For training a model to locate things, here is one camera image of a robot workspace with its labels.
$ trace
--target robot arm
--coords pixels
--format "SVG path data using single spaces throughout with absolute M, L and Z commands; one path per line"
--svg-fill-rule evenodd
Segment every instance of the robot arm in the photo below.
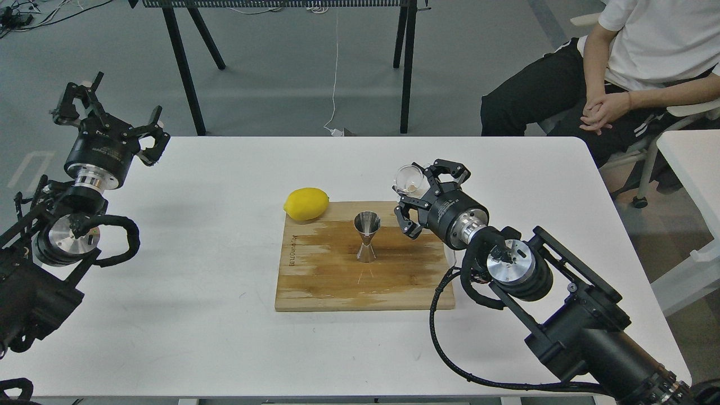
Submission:
M 133 156 L 151 166 L 161 157 L 170 135 L 154 109 L 150 123 L 140 127 L 105 112 L 95 93 L 102 79 L 92 85 L 68 83 L 53 122 L 78 128 L 78 138 L 65 163 L 70 182 L 40 179 L 32 198 L 15 198 L 18 221 L 0 236 L 0 358 L 8 350 L 24 352 L 36 339 L 55 331 L 80 305 L 84 294 L 76 286 L 90 266 L 112 266 L 131 259 L 140 248 L 139 230 L 129 218 L 107 215 L 105 190 L 122 186 Z M 86 117 L 80 119 L 75 99 Z M 150 148 L 140 139 L 154 138 Z M 22 205 L 30 211 L 22 215 Z M 128 250 L 98 259 L 99 226 L 119 226 L 127 233 Z M 66 279 L 46 272 L 33 257 L 50 266 L 77 264 Z
M 441 174 L 450 174 L 453 180 L 441 182 Z M 463 165 L 438 160 L 425 169 L 417 164 L 404 166 L 393 187 L 400 196 L 395 214 L 406 235 L 417 237 L 422 228 L 429 228 L 451 249 L 466 249 L 462 268 L 454 274 L 453 269 L 448 271 L 431 306 L 433 343 L 453 371 L 468 381 L 500 388 L 604 393 L 623 405 L 720 401 L 720 390 L 713 386 L 704 395 L 693 395 L 685 383 L 628 337 L 624 329 L 630 318 L 617 305 L 620 294 L 544 229 L 535 227 L 534 236 L 522 241 L 515 229 L 498 231 L 488 226 L 487 209 L 462 192 L 461 183 L 467 177 Z M 418 211 L 417 223 L 410 220 L 413 209 Z M 551 268 L 569 280 L 569 295 L 555 314 L 539 324 L 514 298 L 542 299 L 552 286 Z M 494 383 L 450 361 L 436 338 L 434 310 L 444 286 L 458 276 L 476 303 L 497 310 L 509 308 L 523 322 L 531 332 L 526 344 L 561 383 Z M 473 283 L 488 284 L 498 299 L 478 293 Z M 599 386 L 572 382 L 586 373 Z

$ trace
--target hand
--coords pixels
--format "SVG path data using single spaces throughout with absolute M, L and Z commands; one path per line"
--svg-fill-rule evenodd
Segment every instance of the hand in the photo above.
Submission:
M 612 128 L 611 123 L 630 111 L 630 93 L 604 94 L 589 99 L 580 118 L 584 122 L 580 128 L 601 134 L 602 128 Z

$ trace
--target white cable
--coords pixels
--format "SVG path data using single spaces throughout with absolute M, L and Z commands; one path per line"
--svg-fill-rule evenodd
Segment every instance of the white cable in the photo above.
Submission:
M 309 7 L 305 7 L 306 10 L 309 12 L 312 12 L 313 14 L 324 14 L 328 12 L 330 7 L 324 7 L 320 5 L 319 1 L 311 1 Z
M 333 118 L 335 118 L 335 89 L 338 85 L 338 61 L 340 60 L 340 33 L 339 33 L 339 27 L 340 27 L 340 9 L 336 9 L 335 14 L 335 81 L 333 82 L 333 114 L 330 116 L 330 120 L 325 123 L 323 128 L 330 131 L 330 134 L 333 133 L 333 130 L 328 128 L 328 124 L 333 122 Z
M 40 24 L 40 25 L 47 24 L 48 22 L 53 21 L 53 19 L 55 18 L 55 15 L 58 13 L 58 11 L 60 10 L 60 8 L 61 8 L 62 6 L 64 6 L 64 5 L 66 5 L 66 4 L 70 4 L 71 2 L 72 2 L 72 0 L 62 0 L 62 1 L 58 4 L 58 6 L 57 6 L 54 10 L 52 10 L 52 11 L 50 12 L 50 14 L 48 15 L 48 18 L 47 18 L 47 19 L 44 19 L 43 22 L 42 22 L 42 24 Z M 30 30 L 32 30 L 32 29 L 34 29 L 34 28 L 36 28 L 36 27 L 37 27 L 37 25 L 35 25 L 35 26 L 33 26 L 33 27 L 23 28 L 23 29 L 20 29 L 20 30 L 13 30 L 13 32 L 26 32 L 26 31 L 30 31 Z
M 228 9 L 228 10 L 233 10 L 233 11 L 236 12 L 236 13 L 240 13 L 240 14 L 244 14 L 244 15 L 258 15 L 258 14 L 265 14 L 265 13 L 277 13 L 277 12 L 283 10 L 284 7 L 274 7 L 274 8 L 271 8 L 271 9 L 263 10 L 263 11 L 261 11 L 261 12 L 254 12 L 254 13 L 242 12 L 242 11 L 240 11 L 240 10 L 238 10 L 238 9 L 234 9 L 234 8 L 232 8 L 232 7 L 226 7 L 226 9 Z

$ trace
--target white desk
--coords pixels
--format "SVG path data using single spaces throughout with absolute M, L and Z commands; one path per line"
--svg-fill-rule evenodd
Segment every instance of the white desk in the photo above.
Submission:
M 652 283 L 668 316 L 713 292 L 720 285 L 720 130 L 669 131 L 657 140 L 714 240 Z
M 105 193 L 109 213 L 138 224 L 139 254 L 92 269 L 69 320 L 28 352 L 8 354 L 0 379 L 30 378 L 36 396 L 527 396 L 451 372 L 431 344 L 427 311 L 274 310 L 282 205 L 292 190 L 395 200 L 397 169 L 437 158 L 467 165 L 464 190 L 490 210 L 491 224 L 526 237 L 542 225 L 613 285 L 633 320 L 628 335 L 690 383 L 600 175 L 574 138 L 173 138 L 158 165 L 135 162 L 125 186 Z M 123 237 L 106 231 L 102 256 L 123 251 Z M 540 321 L 567 296 L 555 277 L 545 299 L 526 304 Z M 555 381 L 512 313 L 479 307 L 461 291 L 456 285 L 456 309 L 437 319 L 458 365 L 496 381 Z

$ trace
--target black table leg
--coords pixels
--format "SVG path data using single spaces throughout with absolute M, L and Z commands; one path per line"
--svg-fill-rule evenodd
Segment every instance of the black table leg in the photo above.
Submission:
M 397 21 L 397 39 L 395 40 L 395 58 L 392 59 L 392 67 L 400 67 L 400 56 L 402 55 L 402 40 L 405 38 L 405 24 L 408 22 L 408 7 L 400 7 L 400 19 Z
M 185 88 L 187 102 L 190 105 L 190 113 L 192 114 L 192 120 L 195 123 L 195 130 L 197 131 L 197 135 L 205 135 L 205 123 L 202 121 L 200 104 L 197 102 L 195 86 L 192 83 L 192 76 L 190 76 L 190 66 L 187 64 L 185 48 L 183 48 L 182 39 L 180 38 L 180 29 L 178 28 L 178 21 L 175 18 L 175 11 L 172 8 L 163 8 L 163 16 L 165 17 L 165 25 L 168 27 L 170 42 L 172 43 L 173 51 L 175 52 L 175 61 L 178 63 L 180 78 L 182 79 L 182 85 Z
M 408 26 L 405 31 L 405 70 L 402 74 L 402 106 L 400 108 L 400 133 L 408 133 L 410 117 L 410 82 L 413 80 L 413 51 L 415 50 L 415 18 L 418 16 L 418 0 L 408 4 Z
M 215 46 L 215 41 L 212 40 L 210 31 L 207 30 L 205 21 L 203 21 L 202 16 L 200 16 L 200 11 L 195 8 L 188 8 L 187 11 L 190 13 L 192 21 L 195 22 L 195 27 L 200 31 L 200 36 L 202 40 L 205 41 L 205 45 L 210 51 L 210 55 L 212 55 L 212 59 L 215 61 L 217 68 L 220 70 L 225 69 L 225 62 L 222 61 L 222 56 L 220 56 L 220 52 L 217 50 L 217 46 Z

